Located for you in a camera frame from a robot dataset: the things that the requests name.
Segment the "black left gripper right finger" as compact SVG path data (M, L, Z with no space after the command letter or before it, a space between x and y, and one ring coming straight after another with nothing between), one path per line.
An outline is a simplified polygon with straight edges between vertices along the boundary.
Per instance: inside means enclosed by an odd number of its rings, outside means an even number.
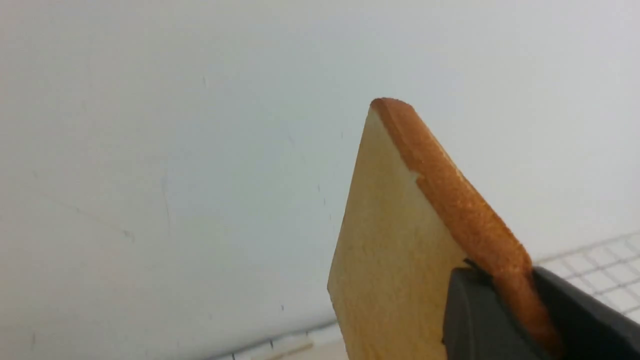
M565 360L638 360L640 326L548 269L534 282L564 344Z

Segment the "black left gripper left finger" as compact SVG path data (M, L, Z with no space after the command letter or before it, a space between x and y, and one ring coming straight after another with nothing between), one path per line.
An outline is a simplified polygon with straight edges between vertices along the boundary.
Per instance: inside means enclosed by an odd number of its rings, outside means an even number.
M549 360L475 262L450 272L442 327L448 360Z

